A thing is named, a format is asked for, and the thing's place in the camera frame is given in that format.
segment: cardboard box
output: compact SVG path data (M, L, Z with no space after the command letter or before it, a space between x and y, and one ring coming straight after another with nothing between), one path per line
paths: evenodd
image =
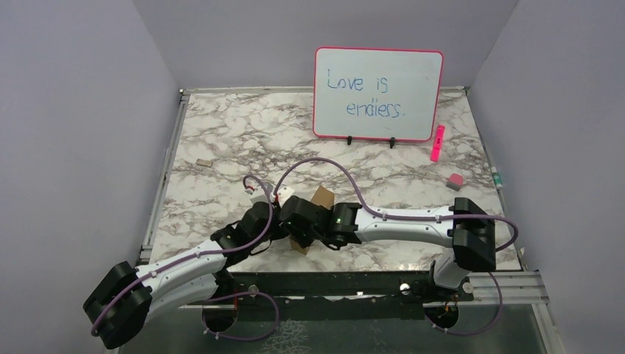
M317 188L317 191L315 192L315 194L310 199L310 203L313 203L315 205L319 205L320 207L324 207L324 208L330 210L334 206L334 193L330 192L327 189L325 189L323 186L319 186L319 188ZM308 250L310 249L310 247L306 247L305 249L302 248L291 237L289 237L289 242L291 243L291 248L292 249L295 249L296 251L298 251L299 253L303 254L304 256L306 254L308 254Z

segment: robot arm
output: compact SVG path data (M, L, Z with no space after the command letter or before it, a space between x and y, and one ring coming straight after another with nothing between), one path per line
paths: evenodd
M111 307L98 322L97 335L109 349L132 339L144 323L182 305L230 294L220 287L220 274L243 261L251 250L266 240L291 235L302 247L320 240L339 250L348 243L376 240L407 240L434 243L448 250L430 269L428 299L446 300L455 294L471 271L495 270L495 228L488 220L405 221L380 218L360 204L339 203L331 210L282 191L279 203L273 203L269 220L268 204L256 202L243 218L216 231L210 240L193 249L151 265L132 268L127 262L115 265L85 302L83 309L92 323L122 289L136 284ZM389 215L433 217L458 214L486 214L466 198L456 198L453 206L437 209L383 209ZM269 232L246 249L228 254L205 254L206 251L232 250L255 240L270 223ZM164 271L156 270L165 265Z

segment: white connector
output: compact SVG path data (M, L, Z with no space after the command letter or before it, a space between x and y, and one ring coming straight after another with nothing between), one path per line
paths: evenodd
M273 186L271 186L270 184L266 184L266 186L271 187L269 190L270 193L270 197L271 197L271 203L275 202L276 199L273 196ZM285 203L285 201L288 200L288 198L290 198L293 194L295 193L295 190L293 190L293 188L290 187L280 187L280 190L278 191L278 203L280 204L280 206L282 207ZM265 197L265 193L262 191L262 188L256 188L256 190L254 190L254 192L252 193L251 197L250 197L250 202L252 203L252 205L254 205L255 203L259 202L259 201L267 201L267 197Z

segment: marble surface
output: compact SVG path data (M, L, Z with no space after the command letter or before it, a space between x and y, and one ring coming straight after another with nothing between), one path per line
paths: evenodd
M241 218L251 206L241 178L253 173L274 184L293 163L311 156L334 159L355 177L369 205L434 208L471 198L490 214L502 215L497 191L462 90L442 90L436 124L446 131L440 159L430 161L431 142L388 143L318 139L312 131L312 93L193 94L184 119L150 262L171 257ZM211 160L211 167L196 165ZM460 192L445 187L460 173ZM347 178L329 164L305 164L285 184L303 198L319 184L335 202L357 201ZM510 238L496 226L497 244ZM444 249L427 243L380 241L333 251L315 242L304 256L287 239L230 267L230 271L383 271L427 270ZM497 269L520 269L514 247L497 253Z

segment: purple wall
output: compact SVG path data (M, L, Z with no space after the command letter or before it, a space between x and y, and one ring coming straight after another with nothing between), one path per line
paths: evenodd
M134 0L185 89L312 86L320 46L440 49L468 86L517 0Z
M624 15L520 0L469 94L570 353L625 347Z
M135 260L177 90L130 0L0 1L0 353L101 353L82 304Z

